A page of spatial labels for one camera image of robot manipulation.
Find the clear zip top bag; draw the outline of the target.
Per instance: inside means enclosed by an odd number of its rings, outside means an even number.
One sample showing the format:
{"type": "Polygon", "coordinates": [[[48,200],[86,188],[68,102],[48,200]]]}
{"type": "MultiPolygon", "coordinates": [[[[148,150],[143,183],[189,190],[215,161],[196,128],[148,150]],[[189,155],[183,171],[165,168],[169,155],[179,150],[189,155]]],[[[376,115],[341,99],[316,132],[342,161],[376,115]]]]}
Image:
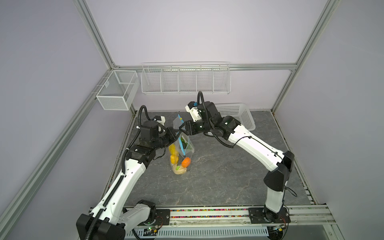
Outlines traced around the clear zip top bag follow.
{"type": "Polygon", "coordinates": [[[195,147],[188,135],[180,131],[177,140],[168,147],[170,153],[170,166],[174,174],[182,175],[192,163],[195,147]]]}

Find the yellow toy banana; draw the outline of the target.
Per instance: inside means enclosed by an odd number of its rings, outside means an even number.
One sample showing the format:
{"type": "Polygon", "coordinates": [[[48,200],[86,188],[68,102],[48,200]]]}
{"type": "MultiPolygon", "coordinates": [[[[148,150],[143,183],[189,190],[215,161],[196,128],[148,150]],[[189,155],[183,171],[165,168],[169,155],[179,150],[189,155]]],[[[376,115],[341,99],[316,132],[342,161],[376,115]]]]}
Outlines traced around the yellow toy banana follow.
{"type": "Polygon", "coordinates": [[[177,151],[175,144],[171,144],[169,146],[169,152],[172,156],[178,156],[179,155],[179,152],[177,151]]]}

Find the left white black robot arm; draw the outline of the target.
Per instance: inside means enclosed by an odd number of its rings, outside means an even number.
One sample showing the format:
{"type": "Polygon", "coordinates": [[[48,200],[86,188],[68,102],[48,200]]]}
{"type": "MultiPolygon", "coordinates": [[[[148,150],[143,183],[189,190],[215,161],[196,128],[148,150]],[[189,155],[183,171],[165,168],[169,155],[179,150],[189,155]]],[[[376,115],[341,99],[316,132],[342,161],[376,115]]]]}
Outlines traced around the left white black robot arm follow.
{"type": "Polygon", "coordinates": [[[119,176],[92,211],[78,218],[76,227],[81,240],[123,240],[126,232],[136,226],[156,222],[156,204],[151,201],[140,200],[127,212],[123,208],[141,175],[156,159],[156,151],[166,149],[180,134],[164,127],[163,117],[150,118],[144,105],[138,111],[138,127],[123,153],[119,176]]]}

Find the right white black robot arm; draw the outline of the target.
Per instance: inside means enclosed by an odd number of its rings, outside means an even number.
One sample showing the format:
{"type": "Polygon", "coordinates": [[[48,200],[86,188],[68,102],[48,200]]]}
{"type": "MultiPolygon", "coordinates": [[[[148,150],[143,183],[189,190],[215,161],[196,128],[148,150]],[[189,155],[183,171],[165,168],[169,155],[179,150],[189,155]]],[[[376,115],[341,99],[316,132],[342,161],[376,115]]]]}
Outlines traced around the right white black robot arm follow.
{"type": "Polygon", "coordinates": [[[264,177],[267,198],[263,214],[267,222],[281,220],[285,213],[284,197],[290,178],[295,155],[270,146],[251,133],[240,121],[232,116],[221,116],[212,102],[190,102],[186,111],[191,120],[180,127],[188,136],[210,132],[213,137],[227,148],[240,147],[268,171],[264,177]]]}

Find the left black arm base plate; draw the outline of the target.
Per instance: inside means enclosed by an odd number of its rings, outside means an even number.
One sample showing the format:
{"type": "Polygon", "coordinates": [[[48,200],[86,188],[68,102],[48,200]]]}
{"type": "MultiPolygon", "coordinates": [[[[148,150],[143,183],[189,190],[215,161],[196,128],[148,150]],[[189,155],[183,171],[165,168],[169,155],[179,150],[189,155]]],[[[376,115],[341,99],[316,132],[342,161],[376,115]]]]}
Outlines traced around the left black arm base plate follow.
{"type": "Polygon", "coordinates": [[[155,226],[163,225],[168,226],[171,220],[171,210],[170,209],[156,209],[153,219],[146,220],[139,224],[139,226],[155,226]]]}

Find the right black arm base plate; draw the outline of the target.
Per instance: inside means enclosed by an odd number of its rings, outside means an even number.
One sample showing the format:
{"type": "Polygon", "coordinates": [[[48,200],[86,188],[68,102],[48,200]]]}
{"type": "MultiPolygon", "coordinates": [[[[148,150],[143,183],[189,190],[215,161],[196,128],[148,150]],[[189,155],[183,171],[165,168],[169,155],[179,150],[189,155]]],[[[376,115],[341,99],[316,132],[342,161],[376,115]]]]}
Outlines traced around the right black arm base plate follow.
{"type": "Polygon", "coordinates": [[[266,207],[249,208],[249,218],[252,224],[288,224],[291,218],[284,207],[278,213],[268,210],[266,207]]]}

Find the white plastic perforated basket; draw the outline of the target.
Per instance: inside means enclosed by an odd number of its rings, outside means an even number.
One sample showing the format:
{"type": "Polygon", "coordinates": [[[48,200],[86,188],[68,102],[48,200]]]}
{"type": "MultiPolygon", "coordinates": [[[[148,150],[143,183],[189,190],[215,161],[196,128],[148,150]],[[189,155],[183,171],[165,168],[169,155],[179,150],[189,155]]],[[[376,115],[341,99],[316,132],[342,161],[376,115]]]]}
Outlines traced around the white plastic perforated basket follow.
{"type": "Polygon", "coordinates": [[[247,130],[255,130],[255,121],[247,105],[243,103],[216,104],[216,108],[222,117],[232,116],[240,121],[247,130]]]}

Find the orange toy carrot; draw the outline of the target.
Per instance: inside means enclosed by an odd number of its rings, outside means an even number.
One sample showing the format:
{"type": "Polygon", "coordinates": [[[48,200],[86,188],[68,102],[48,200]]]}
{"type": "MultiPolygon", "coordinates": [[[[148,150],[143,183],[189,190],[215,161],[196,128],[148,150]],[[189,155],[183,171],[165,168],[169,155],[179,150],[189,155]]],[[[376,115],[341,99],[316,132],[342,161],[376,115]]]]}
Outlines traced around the orange toy carrot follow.
{"type": "Polygon", "coordinates": [[[187,167],[190,166],[191,162],[192,162],[191,158],[186,157],[186,158],[183,159],[183,161],[182,161],[182,163],[181,163],[181,166],[182,166],[183,168],[187,168],[187,167]]]}

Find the beige round toy bun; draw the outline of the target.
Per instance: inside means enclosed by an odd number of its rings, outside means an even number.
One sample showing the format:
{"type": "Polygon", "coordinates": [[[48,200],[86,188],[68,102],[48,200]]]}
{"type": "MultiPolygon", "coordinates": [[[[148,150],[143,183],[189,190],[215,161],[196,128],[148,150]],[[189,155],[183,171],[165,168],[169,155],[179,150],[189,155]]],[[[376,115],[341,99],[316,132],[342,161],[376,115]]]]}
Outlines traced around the beige round toy bun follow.
{"type": "Polygon", "coordinates": [[[173,166],[172,170],[176,175],[182,175],[187,172],[187,168],[184,168],[182,166],[173,166]]]}

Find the green leafy toy vegetable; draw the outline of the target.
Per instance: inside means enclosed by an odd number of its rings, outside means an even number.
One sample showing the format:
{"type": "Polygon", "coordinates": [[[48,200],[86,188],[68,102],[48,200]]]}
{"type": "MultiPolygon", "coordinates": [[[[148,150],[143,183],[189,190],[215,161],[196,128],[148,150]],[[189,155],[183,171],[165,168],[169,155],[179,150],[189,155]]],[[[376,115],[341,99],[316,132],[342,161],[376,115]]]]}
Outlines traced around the green leafy toy vegetable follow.
{"type": "Polygon", "coordinates": [[[191,151],[193,148],[192,143],[189,141],[189,139],[185,140],[184,138],[180,138],[179,143],[182,151],[191,151]]]}

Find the yellow toy lemon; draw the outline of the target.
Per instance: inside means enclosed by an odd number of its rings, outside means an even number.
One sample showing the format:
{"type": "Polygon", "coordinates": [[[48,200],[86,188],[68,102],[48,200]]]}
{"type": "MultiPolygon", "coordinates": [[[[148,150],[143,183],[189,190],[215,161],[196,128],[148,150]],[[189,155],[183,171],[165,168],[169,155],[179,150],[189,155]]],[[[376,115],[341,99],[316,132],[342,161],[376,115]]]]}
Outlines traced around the yellow toy lemon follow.
{"type": "Polygon", "coordinates": [[[177,165],[179,162],[179,156],[178,155],[171,155],[170,156],[170,163],[172,165],[177,165]]]}

